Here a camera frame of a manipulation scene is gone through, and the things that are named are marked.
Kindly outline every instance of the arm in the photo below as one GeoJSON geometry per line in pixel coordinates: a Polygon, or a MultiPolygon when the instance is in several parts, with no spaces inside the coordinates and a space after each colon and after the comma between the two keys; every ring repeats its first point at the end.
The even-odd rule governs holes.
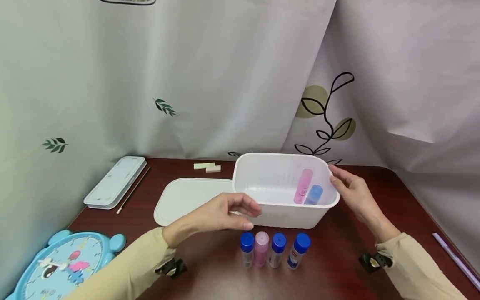
{"type": "Polygon", "coordinates": [[[363,178],[335,166],[329,167],[334,174],[330,178],[332,184],[375,236],[377,251],[393,260],[393,265],[385,271],[403,298],[466,299],[425,249],[385,217],[363,178]]]}
{"type": "Polygon", "coordinates": [[[69,300],[133,300],[159,277],[155,271],[170,261],[175,248],[196,232],[221,229],[250,230],[253,224],[238,211],[258,216],[260,207],[243,193],[223,193],[165,228],[155,228],[134,241],[106,267],[92,275],[69,300]]]}

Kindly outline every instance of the blue cap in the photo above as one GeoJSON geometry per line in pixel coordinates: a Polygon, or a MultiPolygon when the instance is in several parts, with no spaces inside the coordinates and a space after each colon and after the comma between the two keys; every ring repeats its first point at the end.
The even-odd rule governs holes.
{"type": "Polygon", "coordinates": [[[272,250],[275,253],[282,253],[285,250],[285,245],[287,244],[287,238],[281,234],[276,233],[272,238],[272,250]]]}
{"type": "Polygon", "coordinates": [[[245,253],[253,251],[253,242],[255,238],[251,232],[244,232],[240,237],[240,249],[245,253]]]}
{"type": "Polygon", "coordinates": [[[308,197],[309,198],[311,197],[315,200],[318,200],[322,196],[323,192],[324,192],[323,188],[321,186],[315,184],[310,189],[310,192],[308,193],[308,197]]]}
{"type": "Polygon", "coordinates": [[[310,247],[310,238],[305,233],[299,233],[295,239],[293,247],[298,253],[305,253],[308,250],[308,247],[310,247]]]}

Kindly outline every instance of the beige sleeve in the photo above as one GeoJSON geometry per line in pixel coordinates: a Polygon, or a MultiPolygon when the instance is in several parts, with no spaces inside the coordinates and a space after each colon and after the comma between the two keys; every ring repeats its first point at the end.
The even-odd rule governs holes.
{"type": "Polygon", "coordinates": [[[175,255],[155,228],[134,241],[107,266],[75,289],[68,300],[133,300],[160,275],[155,270],[175,255]]]}
{"type": "Polygon", "coordinates": [[[376,247],[380,254],[393,260],[385,271],[404,299],[466,299],[410,235],[402,233],[376,247]]]}

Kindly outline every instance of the wooden stick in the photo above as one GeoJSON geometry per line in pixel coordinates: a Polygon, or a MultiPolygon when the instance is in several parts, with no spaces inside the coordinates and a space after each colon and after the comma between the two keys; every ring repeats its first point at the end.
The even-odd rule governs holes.
{"type": "Polygon", "coordinates": [[[123,207],[125,206],[125,204],[127,203],[128,199],[130,199],[130,196],[133,194],[133,192],[135,191],[135,189],[137,188],[137,186],[140,184],[140,182],[142,182],[142,180],[144,179],[145,175],[147,175],[148,171],[150,171],[150,168],[151,167],[148,167],[147,171],[144,173],[144,175],[140,178],[140,180],[137,182],[137,184],[135,184],[133,190],[130,192],[130,194],[128,194],[127,198],[123,201],[123,203],[120,205],[120,208],[117,210],[117,215],[121,212],[121,210],[123,209],[123,207]]]}

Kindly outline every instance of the pen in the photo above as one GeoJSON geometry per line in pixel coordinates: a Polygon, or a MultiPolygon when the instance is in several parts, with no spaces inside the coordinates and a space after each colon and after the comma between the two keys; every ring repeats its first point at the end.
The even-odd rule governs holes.
{"type": "Polygon", "coordinates": [[[137,182],[137,184],[135,184],[135,186],[133,187],[133,190],[130,192],[130,194],[128,194],[127,198],[125,198],[125,200],[123,201],[123,203],[120,205],[120,208],[117,210],[117,215],[121,212],[121,210],[123,209],[123,207],[125,206],[125,204],[127,203],[128,199],[130,199],[130,196],[133,194],[133,192],[135,191],[135,189],[137,188],[137,186],[140,184],[140,182],[142,182],[142,180],[144,179],[145,175],[147,175],[148,171],[150,171],[150,168],[151,167],[148,167],[147,171],[144,173],[144,175],[140,178],[140,180],[137,182]]]}
{"type": "Polygon", "coordinates": [[[470,272],[467,266],[453,253],[453,251],[448,247],[447,243],[438,235],[438,233],[433,233],[433,237],[437,240],[440,246],[448,253],[448,255],[453,259],[453,261],[458,265],[460,270],[470,279],[473,285],[480,291],[480,282],[475,277],[475,275],[470,272]]]}

